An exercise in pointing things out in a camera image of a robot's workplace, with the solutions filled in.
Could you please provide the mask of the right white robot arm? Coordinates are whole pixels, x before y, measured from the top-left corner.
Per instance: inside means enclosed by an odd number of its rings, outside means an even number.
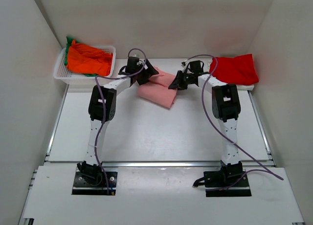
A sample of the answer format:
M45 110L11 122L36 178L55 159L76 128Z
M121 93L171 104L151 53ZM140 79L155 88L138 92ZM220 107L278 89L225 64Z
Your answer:
M209 180L231 186L243 174L243 166L236 146L237 121L241 112L237 86L221 82L209 72L205 72L204 62L200 60L182 62L182 65L183 70L177 72L168 89L186 90L189 85L194 84L202 88L203 92L210 93L212 113L220 125L219 131L223 138L220 170L211 173L209 177L204 176L196 180L193 186L204 185Z

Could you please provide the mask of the pink t-shirt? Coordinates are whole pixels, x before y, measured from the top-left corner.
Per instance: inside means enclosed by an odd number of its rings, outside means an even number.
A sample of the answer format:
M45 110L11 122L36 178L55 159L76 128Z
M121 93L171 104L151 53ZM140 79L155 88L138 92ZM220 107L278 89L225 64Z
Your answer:
M149 78L148 83L140 85L137 95L163 108L170 109L176 100L177 90L168 89L175 75L154 67L158 74Z

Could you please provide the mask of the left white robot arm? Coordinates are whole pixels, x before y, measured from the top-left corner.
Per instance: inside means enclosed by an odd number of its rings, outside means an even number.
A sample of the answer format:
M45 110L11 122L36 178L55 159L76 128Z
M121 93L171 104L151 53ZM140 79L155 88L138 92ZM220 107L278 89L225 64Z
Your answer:
M134 83L140 86L148 83L149 78L159 72L151 65L148 59L141 61L138 57L131 56L127 64L121 68L116 78L109 78L110 82L100 85L101 76L96 76L89 102L88 113L90 116L90 136L85 159L77 164L81 177L91 186L107 183L108 177L103 170L99 159L106 129L114 118L117 96L130 88Z

